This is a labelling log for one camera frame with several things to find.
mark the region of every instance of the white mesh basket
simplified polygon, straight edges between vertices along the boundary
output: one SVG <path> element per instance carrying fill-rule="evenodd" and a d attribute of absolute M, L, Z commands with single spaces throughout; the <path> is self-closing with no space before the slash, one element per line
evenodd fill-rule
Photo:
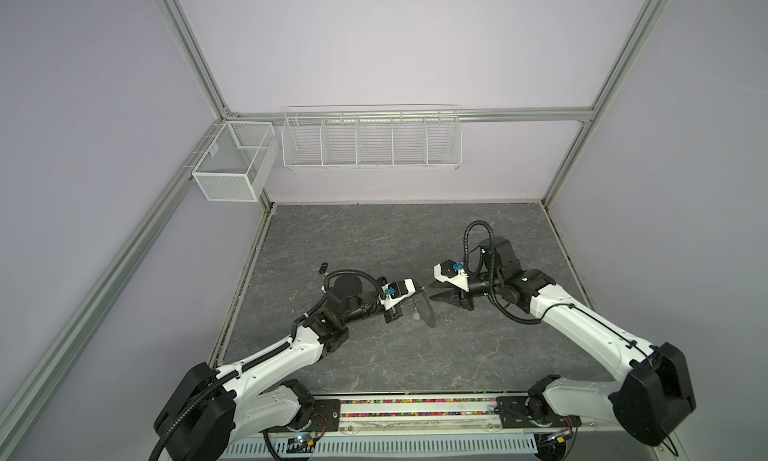
<path fill-rule="evenodd" d="M 227 121 L 192 176 L 211 201 L 256 202 L 279 149 L 271 122 Z"/>
<path fill-rule="evenodd" d="M 283 162 L 291 169 L 458 168 L 458 111 L 287 116 Z"/>

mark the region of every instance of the gray marble floor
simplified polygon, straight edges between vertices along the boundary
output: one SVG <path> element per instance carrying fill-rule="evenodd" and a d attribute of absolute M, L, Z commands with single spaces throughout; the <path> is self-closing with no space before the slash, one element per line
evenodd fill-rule
<path fill-rule="evenodd" d="M 352 267 L 395 281 L 432 281 L 432 266 L 462 256 L 466 225 L 482 219 L 512 241 L 523 267 L 537 267 L 575 297 L 568 265 L 535 204 L 279 206 L 234 325 L 225 362 L 285 337 L 322 296 L 329 271 Z M 470 248 L 487 237 L 475 228 Z M 527 390 L 550 373 L 610 380 L 600 364 L 546 323 L 509 321 L 485 299 L 475 311 L 433 303 L 437 327 L 412 316 L 353 323 L 339 351 L 294 373 L 314 394 L 371 391 Z"/>

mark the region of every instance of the white wall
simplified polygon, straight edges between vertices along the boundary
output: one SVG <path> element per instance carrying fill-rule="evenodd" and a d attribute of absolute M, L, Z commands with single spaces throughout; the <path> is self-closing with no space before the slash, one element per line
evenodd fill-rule
<path fill-rule="evenodd" d="M 236 112 L 589 106 L 644 0 L 180 0 Z"/>
<path fill-rule="evenodd" d="M 4 407 L 212 116 L 152 0 L 0 0 L 0 46 Z M 210 355 L 258 217 L 192 187 L 18 459 L 148 455 L 157 410 Z"/>
<path fill-rule="evenodd" d="M 687 357 L 696 461 L 764 459 L 768 0 L 673 0 L 552 211 L 600 310 Z"/>
<path fill-rule="evenodd" d="M 193 186 L 56 393 L 17 461 L 135 461 L 181 378 L 207 361 L 260 219 Z"/>
<path fill-rule="evenodd" d="M 274 202 L 292 203 L 541 199 L 578 127 L 576 121 L 465 123 L 458 169 L 290 171 L 281 156 L 266 190 Z"/>

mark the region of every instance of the gray tabletop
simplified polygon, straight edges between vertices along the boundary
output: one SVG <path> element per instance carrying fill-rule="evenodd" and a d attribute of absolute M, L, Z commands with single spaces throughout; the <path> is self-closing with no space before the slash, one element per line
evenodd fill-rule
<path fill-rule="evenodd" d="M 464 229 L 475 219 L 489 222 L 496 236 L 512 242 L 523 268 L 542 270 L 581 299 L 546 215 L 533 203 L 279 206 L 225 362 L 290 333 L 293 319 L 322 296 L 318 268 L 323 262 L 329 271 L 351 267 L 389 281 L 413 277 L 426 286 L 433 281 L 435 264 L 461 258 Z M 485 237 L 483 229 L 475 228 L 470 248 Z M 522 391 L 552 373 L 611 379 L 596 360 L 546 323 L 514 323 L 485 298 L 476 299 L 475 311 L 433 305 L 437 327 L 415 319 L 413 303 L 404 303 L 405 315 L 394 322 L 378 317 L 351 324 L 350 339 L 339 351 L 292 377 L 314 394 Z"/>

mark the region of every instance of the wire basket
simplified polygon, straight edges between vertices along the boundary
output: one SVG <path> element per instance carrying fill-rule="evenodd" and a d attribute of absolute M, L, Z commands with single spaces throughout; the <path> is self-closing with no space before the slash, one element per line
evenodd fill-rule
<path fill-rule="evenodd" d="M 279 149 L 271 122 L 227 121 L 192 176 L 210 201 L 257 202 Z"/>
<path fill-rule="evenodd" d="M 290 169 L 458 168 L 458 110 L 296 113 L 283 127 L 283 163 Z"/>

